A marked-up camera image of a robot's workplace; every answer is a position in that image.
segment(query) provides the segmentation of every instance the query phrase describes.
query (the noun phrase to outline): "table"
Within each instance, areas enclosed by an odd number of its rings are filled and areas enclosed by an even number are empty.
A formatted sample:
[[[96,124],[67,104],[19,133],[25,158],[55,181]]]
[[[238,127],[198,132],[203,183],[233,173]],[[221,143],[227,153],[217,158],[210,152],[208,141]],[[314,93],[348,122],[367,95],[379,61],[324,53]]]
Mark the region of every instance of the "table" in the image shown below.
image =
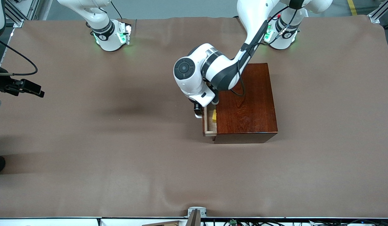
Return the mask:
[[[0,93],[0,217],[388,217],[388,46],[366,16],[305,18],[288,50],[260,47],[279,134],[215,145],[172,67],[209,42],[228,57],[237,19],[133,21],[108,53],[83,21],[26,21],[10,43],[46,96]],[[3,67],[33,68],[7,52]]]

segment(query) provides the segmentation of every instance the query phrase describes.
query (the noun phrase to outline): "black clamp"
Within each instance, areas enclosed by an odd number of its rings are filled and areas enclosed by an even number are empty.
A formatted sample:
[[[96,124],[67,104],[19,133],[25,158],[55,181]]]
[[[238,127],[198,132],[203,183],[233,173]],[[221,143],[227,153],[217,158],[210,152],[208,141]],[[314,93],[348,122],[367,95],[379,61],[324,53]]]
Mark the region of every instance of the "black clamp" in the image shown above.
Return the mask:
[[[246,51],[251,57],[254,56],[254,53],[255,53],[254,46],[244,43],[241,46],[241,50]]]
[[[303,7],[304,0],[290,0],[289,7],[299,10]]]
[[[8,73],[0,67],[0,73]],[[18,96],[19,93],[29,93],[38,97],[44,97],[41,86],[26,79],[16,80],[10,76],[0,76],[0,92]]]

